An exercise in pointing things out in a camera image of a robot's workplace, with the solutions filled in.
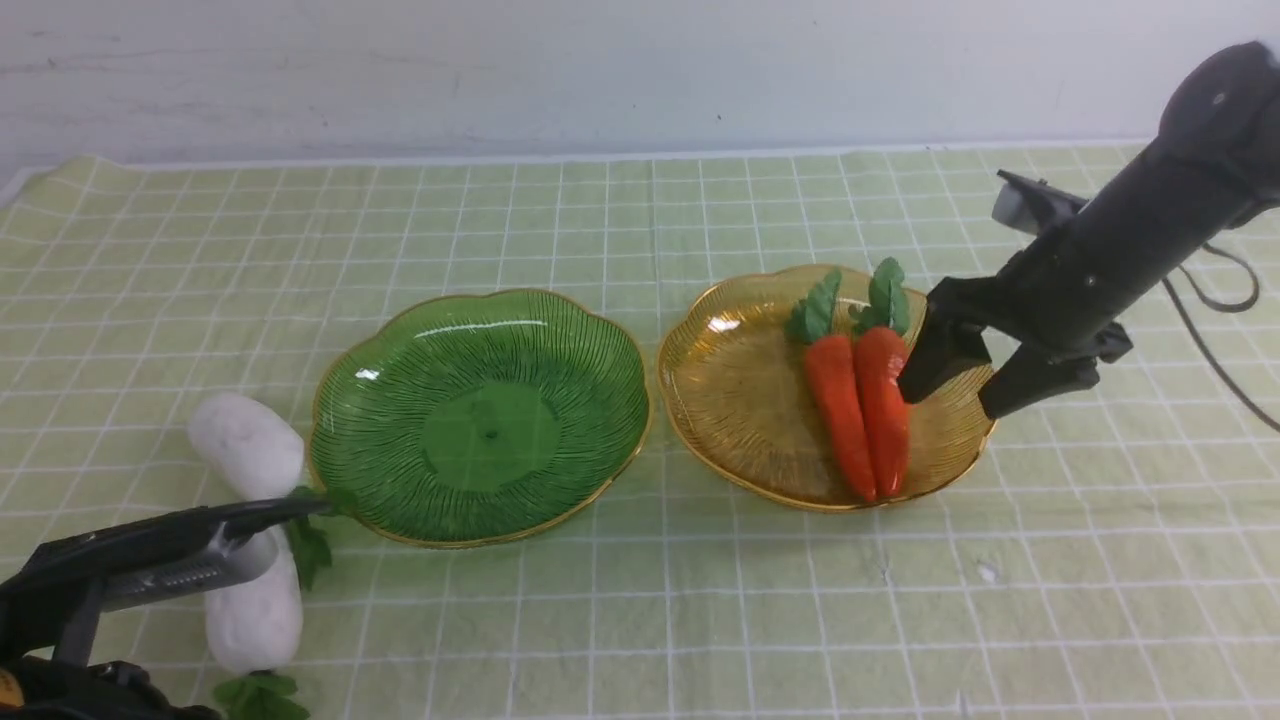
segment black robotic arm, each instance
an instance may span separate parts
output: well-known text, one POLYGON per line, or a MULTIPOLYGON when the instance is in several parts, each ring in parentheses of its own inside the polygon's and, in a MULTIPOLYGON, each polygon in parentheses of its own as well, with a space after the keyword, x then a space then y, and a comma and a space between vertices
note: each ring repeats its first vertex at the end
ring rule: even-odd
POLYGON ((1098 383, 1132 348, 1115 318, 1224 229, 1280 206, 1280 61, 1261 42, 1202 63, 1160 131, 1087 201, 1011 173, 992 217, 1036 240, 983 278, 943 278, 899 378, 919 402, 989 364, 987 328, 1020 345, 979 392, 1001 418, 1098 383))

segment white wall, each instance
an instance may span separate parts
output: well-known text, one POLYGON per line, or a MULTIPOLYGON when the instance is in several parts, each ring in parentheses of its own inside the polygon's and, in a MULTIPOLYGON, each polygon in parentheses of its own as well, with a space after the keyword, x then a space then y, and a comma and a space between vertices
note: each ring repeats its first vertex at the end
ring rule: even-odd
POLYGON ((4 0, 0 169, 1135 137, 1254 37, 1280 0, 4 0))

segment carrot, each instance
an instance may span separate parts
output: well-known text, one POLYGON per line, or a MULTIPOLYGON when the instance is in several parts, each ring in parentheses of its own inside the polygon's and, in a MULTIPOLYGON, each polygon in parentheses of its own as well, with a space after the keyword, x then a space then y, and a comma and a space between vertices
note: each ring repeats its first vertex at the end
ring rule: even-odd
POLYGON ((808 346, 805 382, 827 429, 836 465, 854 492, 867 502, 876 502, 876 474, 867 452, 867 430, 854 379, 854 345, 847 336, 833 334, 840 279, 840 270, 832 270, 796 304, 787 334, 808 346))
POLYGON ((910 320, 902 279, 897 261, 886 259, 872 278, 870 304, 855 313, 854 374, 881 500, 902 492, 910 455, 910 406, 897 387, 908 355, 902 334, 910 320))
POLYGON ((867 423, 867 443, 882 498, 902 492, 910 447, 910 406, 902 401, 897 377, 906 364, 906 343, 896 332, 877 325, 858 338, 854 374, 867 423))

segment green tablecloth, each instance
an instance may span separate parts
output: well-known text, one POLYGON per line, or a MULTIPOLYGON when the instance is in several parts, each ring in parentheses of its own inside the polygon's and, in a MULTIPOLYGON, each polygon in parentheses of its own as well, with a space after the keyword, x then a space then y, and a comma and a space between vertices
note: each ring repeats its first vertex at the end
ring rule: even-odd
MULTIPOLYGON (((1088 193, 1133 151, 73 160, 0 211, 0 574, 42 539, 233 500, 187 445, 195 405, 241 391, 305 433, 329 361, 421 300, 550 287, 652 355, 740 273, 886 255, 919 287, 991 273, 1025 241, 988 219, 997 168, 1088 193)), ((1193 313, 1275 409, 1280 220, 1222 243, 1258 265, 1263 300, 1193 313)), ((343 720, 1280 716, 1280 438, 1167 299, 1124 320, 1137 350, 1097 392, 1007 419, 970 475, 892 511, 771 505, 659 420, 591 509, 527 542, 429 552, 330 523, 335 568, 288 671, 315 717, 343 720)), ((198 598, 105 618, 96 655, 179 702, 225 678, 198 598)))

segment plate center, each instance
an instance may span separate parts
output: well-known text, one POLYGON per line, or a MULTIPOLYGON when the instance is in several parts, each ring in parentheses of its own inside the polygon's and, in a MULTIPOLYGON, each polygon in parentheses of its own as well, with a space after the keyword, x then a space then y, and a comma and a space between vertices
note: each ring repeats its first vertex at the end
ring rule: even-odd
POLYGON ((538 388, 494 382, 436 406, 422 424, 422 452, 440 483, 494 492, 544 468, 559 434, 538 388))

